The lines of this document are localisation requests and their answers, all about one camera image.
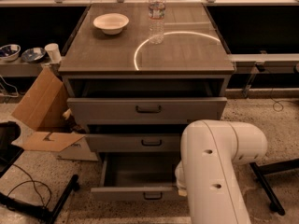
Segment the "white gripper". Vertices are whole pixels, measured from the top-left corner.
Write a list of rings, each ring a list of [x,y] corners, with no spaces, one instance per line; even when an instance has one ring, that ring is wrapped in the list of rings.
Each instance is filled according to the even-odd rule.
[[[186,184],[185,184],[182,162],[180,162],[175,169],[175,177],[176,177],[176,183],[178,187],[178,195],[182,197],[187,197],[187,191],[185,190]]]

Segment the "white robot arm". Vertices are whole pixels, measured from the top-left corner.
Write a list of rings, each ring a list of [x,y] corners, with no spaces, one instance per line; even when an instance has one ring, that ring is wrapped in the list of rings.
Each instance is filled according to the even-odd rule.
[[[192,224],[251,224],[233,165],[257,161],[267,151],[264,133],[234,121],[197,120],[180,141],[175,175],[188,199]]]

